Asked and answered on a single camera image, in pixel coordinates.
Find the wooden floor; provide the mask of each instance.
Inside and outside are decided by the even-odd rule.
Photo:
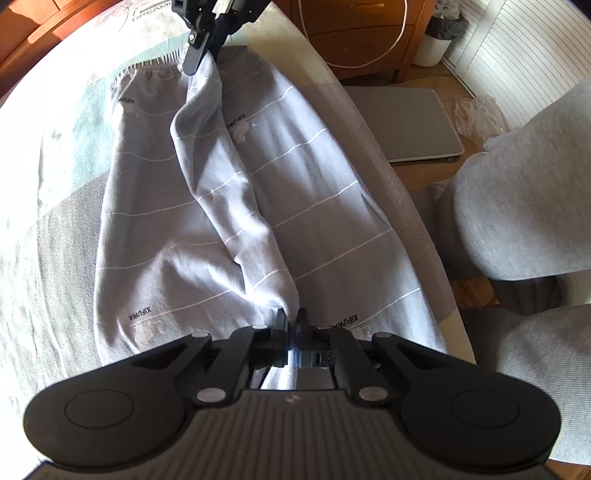
[[[442,64],[434,67],[422,68],[411,66],[404,83],[393,85],[389,79],[380,75],[367,75],[347,79],[344,85],[380,86],[390,85],[396,88],[422,87],[435,90],[446,112],[453,122],[453,109],[458,98],[469,98],[470,93]],[[474,153],[481,149],[472,140],[460,136],[464,145],[464,154],[455,163],[417,163],[412,165],[392,166],[396,174],[411,195],[420,192],[431,183],[450,179],[462,164]],[[470,280],[467,283],[452,283],[456,301],[467,306],[486,305],[492,297],[492,288],[485,277]],[[548,460],[547,466],[562,480],[591,480],[591,467],[574,465],[572,463]]]

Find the gray sweatpants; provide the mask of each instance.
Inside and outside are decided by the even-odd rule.
[[[549,276],[591,269],[590,126],[591,78],[415,201],[448,275],[486,275],[521,311],[462,316],[479,364],[554,398],[552,457],[574,463],[591,463],[591,305],[539,312],[553,305]]]

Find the drawer handle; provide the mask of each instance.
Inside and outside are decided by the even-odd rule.
[[[354,4],[351,5],[351,9],[354,10],[370,10],[375,8],[384,8],[384,4]]]

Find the gray mat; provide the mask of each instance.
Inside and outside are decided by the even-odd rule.
[[[456,161],[462,141],[429,88],[345,87],[390,163]]]

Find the bed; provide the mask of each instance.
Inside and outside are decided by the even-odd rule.
[[[109,85],[127,66],[183,48],[186,34],[169,2],[125,0],[54,48],[0,108],[3,478],[22,478],[38,462],[20,425],[30,398],[100,366],[93,286],[104,192],[100,178],[109,171],[113,149],[105,114]],[[324,61],[274,4],[228,43],[246,44],[270,61],[314,107],[398,234],[447,351],[473,361],[444,269],[418,213]]]

